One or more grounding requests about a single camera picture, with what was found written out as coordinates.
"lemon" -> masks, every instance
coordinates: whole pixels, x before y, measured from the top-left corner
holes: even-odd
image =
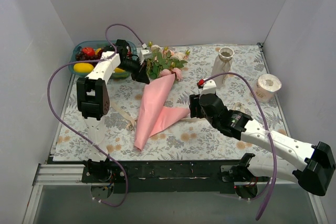
[[[73,66],[73,70],[78,73],[90,73],[93,69],[90,63],[77,63]]]
[[[122,69],[120,69],[120,68],[115,68],[115,70],[114,70],[116,73],[124,73],[125,72],[125,70],[122,70]]]

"red fruit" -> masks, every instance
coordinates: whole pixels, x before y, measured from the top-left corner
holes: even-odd
[[[84,48],[82,49],[82,52],[83,52],[84,54],[86,54],[87,56],[89,56],[89,57],[93,57],[93,56],[96,55],[95,52],[94,52],[94,49],[91,48],[91,47],[84,47]]]

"white vase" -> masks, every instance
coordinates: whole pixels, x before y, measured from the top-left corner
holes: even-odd
[[[214,76],[215,74],[218,73],[229,72],[231,69],[234,54],[235,53],[231,48],[222,47],[218,51],[218,56],[215,59],[211,76]],[[217,88],[221,88],[224,85],[226,78],[227,75],[221,75],[213,79],[216,83]]]

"mango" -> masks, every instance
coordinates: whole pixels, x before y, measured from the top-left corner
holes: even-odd
[[[73,70],[78,73],[90,73],[93,69],[90,63],[77,63],[73,66]]]

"yellow fruit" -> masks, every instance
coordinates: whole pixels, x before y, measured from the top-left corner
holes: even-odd
[[[124,73],[125,72],[125,70],[122,70],[122,69],[120,69],[120,68],[115,68],[115,70],[114,70],[116,73]]]
[[[98,48],[96,51],[95,51],[95,54],[98,55],[99,51],[101,50],[102,48]]]
[[[94,69],[90,63],[77,63],[74,65],[73,70],[78,73],[90,73]]]

